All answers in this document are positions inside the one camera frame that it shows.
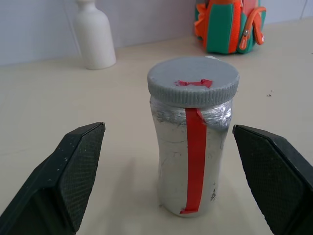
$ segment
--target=red tape strip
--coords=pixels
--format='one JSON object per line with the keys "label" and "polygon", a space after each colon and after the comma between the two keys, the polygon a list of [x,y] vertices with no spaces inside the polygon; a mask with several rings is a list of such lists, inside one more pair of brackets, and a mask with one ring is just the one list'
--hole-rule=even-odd
{"label": "red tape strip", "polygon": [[183,86],[183,87],[193,85],[193,86],[197,86],[197,87],[205,86],[207,88],[211,88],[213,81],[207,80],[207,79],[202,79],[200,82],[183,82],[183,81],[179,80],[178,82],[176,82],[176,84],[177,84],[177,86]]}
{"label": "red tape strip", "polygon": [[199,210],[202,196],[206,125],[199,109],[185,109],[188,141],[188,183],[186,208],[180,214],[195,213]]}

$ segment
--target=plastic jar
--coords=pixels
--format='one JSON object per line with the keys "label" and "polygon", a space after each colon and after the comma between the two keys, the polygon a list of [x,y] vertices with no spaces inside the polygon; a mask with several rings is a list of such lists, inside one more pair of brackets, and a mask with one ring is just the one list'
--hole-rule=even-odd
{"label": "plastic jar", "polygon": [[159,145],[158,196],[176,215],[196,217],[216,199],[238,83],[233,66],[206,57],[165,61],[148,73]]}

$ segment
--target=table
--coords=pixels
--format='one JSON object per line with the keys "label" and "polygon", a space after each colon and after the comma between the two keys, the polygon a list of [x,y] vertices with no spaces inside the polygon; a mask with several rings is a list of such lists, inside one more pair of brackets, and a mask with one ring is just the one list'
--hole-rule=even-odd
{"label": "table", "polygon": [[[313,19],[265,26],[266,43],[246,55],[215,55],[241,81],[233,124],[287,138],[313,164]],[[79,58],[0,68],[0,212],[67,132],[107,127],[78,235],[270,235],[228,134],[217,203],[206,216],[176,217],[159,205],[158,146],[148,70],[179,56],[205,56],[194,37],[117,50],[117,64],[89,71]]]}

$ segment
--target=teal backpack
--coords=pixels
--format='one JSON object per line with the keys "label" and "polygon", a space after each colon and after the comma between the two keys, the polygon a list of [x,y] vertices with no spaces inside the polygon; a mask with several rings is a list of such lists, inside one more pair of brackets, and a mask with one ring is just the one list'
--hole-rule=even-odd
{"label": "teal backpack", "polygon": [[247,53],[264,43],[265,16],[260,0],[208,0],[196,5],[195,34],[207,52]]}

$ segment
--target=orange zipper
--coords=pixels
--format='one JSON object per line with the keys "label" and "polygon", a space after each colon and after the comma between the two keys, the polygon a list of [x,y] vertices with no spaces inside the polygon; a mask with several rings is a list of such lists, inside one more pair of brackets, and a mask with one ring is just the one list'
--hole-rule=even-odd
{"label": "orange zipper", "polygon": [[240,50],[245,50],[248,41],[250,40],[251,37],[251,31],[252,31],[252,25],[253,25],[253,21],[254,18],[256,17],[257,14],[259,14],[262,11],[266,11],[266,8],[263,6],[260,7],[256,7],[251,14],[249,15],[246,24],[245,24],[245,28],[244,28],[244,33],[243,36],[241,38],[240,44],[239,44],[239,49]]}
{"label": "orange zipper", "polygon": [[259,45],[264,43],[264,35],[262,33],[262,17],[257,14],[253,20],[253,35],[255,42]]}

